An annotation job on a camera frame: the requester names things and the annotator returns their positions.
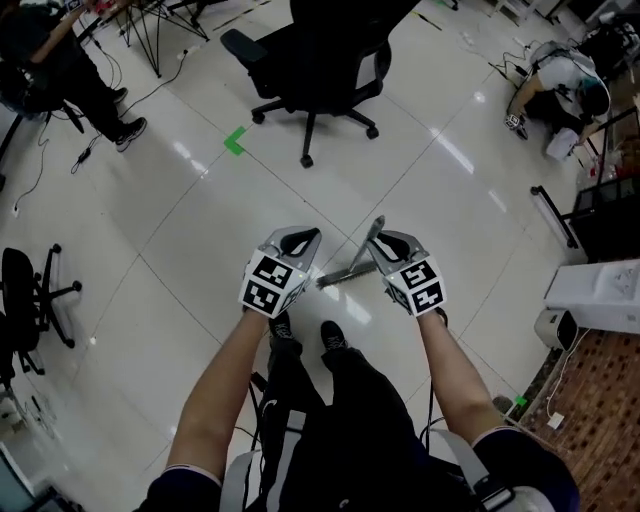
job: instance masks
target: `white cable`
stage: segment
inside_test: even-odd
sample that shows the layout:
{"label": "white cable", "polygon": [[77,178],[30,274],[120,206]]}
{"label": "white cable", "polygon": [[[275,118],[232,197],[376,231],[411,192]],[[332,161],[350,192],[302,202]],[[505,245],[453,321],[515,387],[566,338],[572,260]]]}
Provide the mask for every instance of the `white cable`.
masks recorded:
{"label": "white cable", "polygon": [[571,352],[569,352],[569,355],[567,355],[567,358],[564,360],[564,364],[562,365],[562,370],[560,370],[560,376],[558,377],[558,382],[556,383],[556,387],[553,388],[553,392],[551,393],[551,396],[547,399],[547,416],[549,416],[549,419],[551,419],[551,413],[549,412],[549,405],[551,404],[551,400],[553,398],[553,395],[556,394],[556,391],[558,391],[558,386],[560,386],[560,382],[562,381],[562,375],[564,374],[564,370],[567,367],[567,363],[569,362],[569,359],[571,358],[571,356],[573,355],[573,353],[578,350],[578,346],[580,345],[580,342],[584,339],[584,337],[589,334],[591,332],[591,329],[587,329],[582,336],[580,336],[580,339],[578,340],[578,342],[576,343],[575,347],[573,347],[573,349],[571,349]]}

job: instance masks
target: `black office chair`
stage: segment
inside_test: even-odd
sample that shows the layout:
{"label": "black office chair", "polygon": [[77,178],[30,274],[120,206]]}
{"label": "black office chair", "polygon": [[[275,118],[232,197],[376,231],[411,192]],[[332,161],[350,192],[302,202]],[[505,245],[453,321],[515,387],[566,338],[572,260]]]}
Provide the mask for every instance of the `black office chair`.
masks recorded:
{"label": "black office chair", "polygon": [[24,72],[7,61],[0,62],[0,103],[27,119],[45,113],[46,122],[53,111],[61,110],[78,131],[84,133],[80,118],[67,102],[50,91],[32,87]]}
{"label": "black office chair", "polygon": [[[280,99],[251,111],[253,121],[265,112],[284,108],[308,112],[300,163],[313,165],[309,146],[317,114],[347,116],[367,127],[375,139],[376,124],[354,110],[382,92],[391,66],[388,37],[417,0],[291,0],[293,23],[258,41],[236,29],[220,38],[222,44],[247,68],[261,98]],[[360,65],[375,55],[375,78],[356,88]]]}
{"label": "black office chair", "polygon": [[75,342],[68,338],[58,318],[53,311],[52,301],[71,292],[82,290],[82,284],[74,281],[68,288],[50,291],[51,263],[53,254],[59,254],[62,248],[55,244],[47,255],[44,276],[33,272],[33,267],[26,254],[17,249],[6,248],[2,253],[2,299],[6,318],[0,317],[0,375],[6,385],[14,375],[8,370],[7,354],[17,352],[22,370],[31,369],[38,375],[44,375],[44,369],[38,368],[31,359],[29,352],[36,349],[40,340],[40,333],[49,330],[49,324],[60,336],[62,342],[69,348],[75,347]]}

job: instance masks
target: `forearm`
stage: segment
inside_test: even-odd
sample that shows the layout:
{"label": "forearm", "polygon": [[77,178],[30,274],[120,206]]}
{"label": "forearm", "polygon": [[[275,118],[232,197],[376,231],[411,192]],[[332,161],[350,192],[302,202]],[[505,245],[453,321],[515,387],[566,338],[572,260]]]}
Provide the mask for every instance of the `forearm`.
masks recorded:
{"label": "forearm", "polygon": [[247,311],[213,358],[184,405],[169,465],[188,461],[218,477],[224,474],[227,447],[266,325],[266,317]]}
{"label": "forearm", "polygon": [[524,112],[524,107],[529,103],[533,97],[543,91],[542,82],[538,75],[533,75],[527,82],[525,82],[520,90],[516,93],[511,105],[509,106],[509,114],[519,116]]}
{"label": "forearm", "polygon": [[418,318],[431,382],[447,425],[468,442],[502,424],[480,374],[436,313]]}
{"label": "forearm", "polygon": [[68,14],[49,34],[49,39],[31,56],[31,62],[40,64],[43,62],[51,51],[62,41],[73,28],[73,24],[86,11],[86,6],[81,6]]}

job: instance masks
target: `sleeve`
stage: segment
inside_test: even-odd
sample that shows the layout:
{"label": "sleeve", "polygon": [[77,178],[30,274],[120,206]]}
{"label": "sleeve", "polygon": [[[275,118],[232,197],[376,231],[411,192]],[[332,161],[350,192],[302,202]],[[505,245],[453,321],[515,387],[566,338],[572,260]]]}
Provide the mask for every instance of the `sleeve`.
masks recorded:
{"label": "sleeve", "polygon": [[149,487],[138,512],[156,510],[207,510],[220,508],[220,481],[194,466],[168,467]]}
{"label": "sleeve", "polygon": [[564,462],[522,432],[510,427],[492,430],[476,440],[473,449],[504,484],[538,490],[556,512],[580,510],[580,494]]}
{"label": "sleeve", "polygon": [[7,52],[9,58],[25,64],[49,39],[49,32],[23,8],[8,20],[8,23],[2,24],[0,37],[3,50]]}
{"label": "sleeve", "polygon": [[537,75],[545,91],[551,91],[560,84],[569,86],[566,82],[571,78],[571,73],[567,73],[566,64],[566,59],[555,58],[549,64],[540,68]]}

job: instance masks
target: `black sneaker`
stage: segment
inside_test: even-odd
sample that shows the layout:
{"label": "black sneaker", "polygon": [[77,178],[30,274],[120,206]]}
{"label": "black sneaker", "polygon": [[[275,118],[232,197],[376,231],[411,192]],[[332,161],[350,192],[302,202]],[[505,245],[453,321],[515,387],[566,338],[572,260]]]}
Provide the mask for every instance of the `black sneaker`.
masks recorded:
{"label": "black sneaker", "polygon": [[269,320],[269,330],[273,338],[281,338],[284,340],[295,340],[291,333],[291,321],[289,313],[286,311],[280,313],[276,318]]}
{"label": "black sneaker", "polygon": [[344,339],[342,329],[337,323],[327,320],[320,326],[320,337],[322,338],[322,344],[324,348],[329,350],[336,350],[338,348],[347,348],[349,344]]}
{"label": "black sneaker", "polygon": [[129,147],[134,140],[136,140],[140,134],[147,127],[147,120],[144,117],[139,117],[133,123],[125,125],[125,134],[116,140],[116,149],[119,153],[122,153]]}
{"label": "black sneaker", "polygon": [[117,89],[117,90],[114,89],[113,104],[118,105],[122,103],[122,100],[124,100],[127,97],[127,94],[129,94],[129,89],[127,89],[126,87],[120,87],[120,89]]}

